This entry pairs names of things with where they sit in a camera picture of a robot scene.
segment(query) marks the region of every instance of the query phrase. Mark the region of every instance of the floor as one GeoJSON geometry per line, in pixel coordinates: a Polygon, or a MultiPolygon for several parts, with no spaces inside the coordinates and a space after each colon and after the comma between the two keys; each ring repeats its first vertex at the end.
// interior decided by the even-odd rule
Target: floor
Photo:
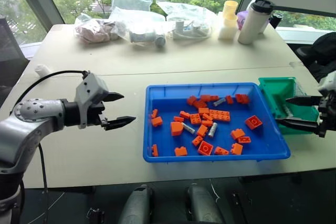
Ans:
{"type": "MultiPolygon", "coordinates": [[[[217,178],[147,183],[155,191],[153,223],[186,220],[184,190],[190,183],[206,187],[216,198],[227,224],[336,222],[336,169],[299,174],[217,178]]],[[[128,196],[140,184],[98,186],[94,194],[65,193],[49,211],[49,224],[89,223],[90,207],[106,212],[106,223],[117,223],[128,196]]],[[[61,191],[50,191],[50,204],[61,191]]],[[[42,223],[45,198],[41,190],[26,190],[21,223],[42,223]]]]}

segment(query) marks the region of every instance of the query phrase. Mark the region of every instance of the orange building block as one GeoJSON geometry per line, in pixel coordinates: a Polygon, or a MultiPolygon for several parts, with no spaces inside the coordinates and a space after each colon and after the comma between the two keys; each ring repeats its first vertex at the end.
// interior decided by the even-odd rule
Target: orange building block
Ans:
{"type": "Polygon", "coordinates": [[[214,146],[206,141],[202,141],[197,152],[201,155],[209,156],[214,146]]]}
{"type": "Polygon", "coordinates": [[[190,118],[190,114],[185,111],[180,111],[180,116],[186,119],[190,118]]]}
{"type": "Polygon", "coordinates": [[[158,149],[157,149],[157,145],[156,144],[153,144],[152,145],[152,155],[154,157],[158,157],[159,156],[159,153],[158,153],[158,149]]]}
{"type": "Polygon", "coordinates": [[[152,112],[152,118],[156,118],[157,117],[157,109],[153,110],[152,112]]]}
{"type": "Polygon", "coordinates": [[[208,131],[207,126],[201,125],[201,126],[198,128],[197,136],[204,137],[207,131],[208,131]]]}
{"type": "Polygon", "coordinates": [[[199,114],[190,114],[191,124],[201,124],[202,120],[199,114]]]}
{"type": "Polygon", "coordinates": [[[191,97],[189,97],[188,99],[187,99],[187,103],[190,105],[190,106],[192,106],[193,105],[193,103],[194,103],[194,101],[196,101],[197,100],[197,98],[195,97],[195,96],[191,96],[191,97]]]}
{"type": "Polygon", "coordinates": [[[259,127],[263,124],[256,115],[253,115],[250,118],[246,119],[245,123],[251,130],[254,130],[256,127],[259,127]]]}
{"type": "Polygon", "coordinates": [[[249,136],[241,136],[237,138],[237,142],[239,144],[249,144],[251,142],[251,139],[249,136]]]}
{"type": "Polygon", "coordinates": [[[171,122],[170,129],[172,132],[172,136],[179,136],[182,134],[183,125],[181,122],[171,122]]]}
{"type": "Polygon", "coordinates": [[[196,108],[206,108],[207,105],[205,102],[201,101],[201,100],[198,100],[198,101],[194,101],[193,105],[196,107],[196,108]]]}
{"type": "Polygon", "coordinates": [[[210,120],[207,120],[207,121],[202,121],[202,124],[203,125],[205,125],[205,126],[207,126],[207,127],[210,127],[210,126],[212,126],[212,124],[213,124],[214,122],[213,121],[210,121],[210,120]]]}
{"type": "Polygon", "coordinates": [[[215,101],[218,101],[219,100],[219,96],[217,95],[210,95],[210,101],[211,102],[215,102],[215,101]]]}
{"type": "Polygon", "coordinates": [[[240,155],[242,151],[243,151],[243,146],[241,144],[235,143],[232,145],[232,149],[230,152],[235,155],[240,155]]]}
{"type": "Polygon", "coordinates": [[[244,101],[243,95],[242,94],[236,94],[236,101],[238,103],[243,103],[243,101],[244,101]]]}
{"type": "Polygon", "coordinates": [[[236,129],[235,131],[231,131],[231,137],[236,140],[237,138],[245,136],[245,132],[242,129],[236,129]]]}
{"type": "Polygon", "coordinates": [[[209,108],[198,108],[198,113],[200,115],[209,114],[209,108]]]}
{"type": "Polygon", "coordinates": [[[175,156],[186,156],[188,155],[187,148],[184,146],[181,146],[180,148],[175,148],[175,156]]]}
{"type": "Polygon", "coordinates": [[[175,122],[184,122],[184,118],[181,118],[179,116],[174,116],[174,121],[175,122]]]}
{"type": "Polygon", "coordinates": [[[213,120],[220,120],[224,122],[229,122],[231,120],[230,112],[228,111],[209,110],[209,114],[213,118],[213,120]]]}
{"type": "Polygon", "coordinates": [[[243,97],[243,104],[248,104],[250,102],[248,95],[242,94],[241,97],[243,97]]]}
{"type": "Polygon", "coordinates": [[[198,146],[198,145],[201,143],[201,141],[203,141],[203,138],[200,137],[200,136],[197,136],[197,137],[192,141],[192,143],[193,143],[193,145],[198,146]]]}
{"type": "Polygon", "coordinates": [[[158,127],[159,125],[162,125],[162,124],[163,124],[163,121],[162,121],[162,118],[160,116],[152,119],[152,125],[154,127],[158,127]]]}
{"type": "Polygon", "coordinates": [[[219,146],[215,148],[215,154],[216,155],[229,155],[229,151],[220,148],[219,146]]]}
{"type": "Polygon", "coordinates": [[[233,99],[232,99],[231,95],[227,95],[225,97],[225,99],[226,99],[227,104],[233,104],[233,99]]]}
{"type": "Polygon", "coordinates": [[[204,120],[208,120],[208,121],[212,121],[213,120],[213,118],[211,117],[211,116],[209,116],[208,114],[203,114],[202,115],[202,118],[204,119],[204,120]]]}
{"type": "Polygon", "coordinates": [[[209,102],[209,101],[211,101],[211,95],[209,95],[209,94],[202,94],[201,95],[201,101],[203,101],[203,102],[209,102]]]}

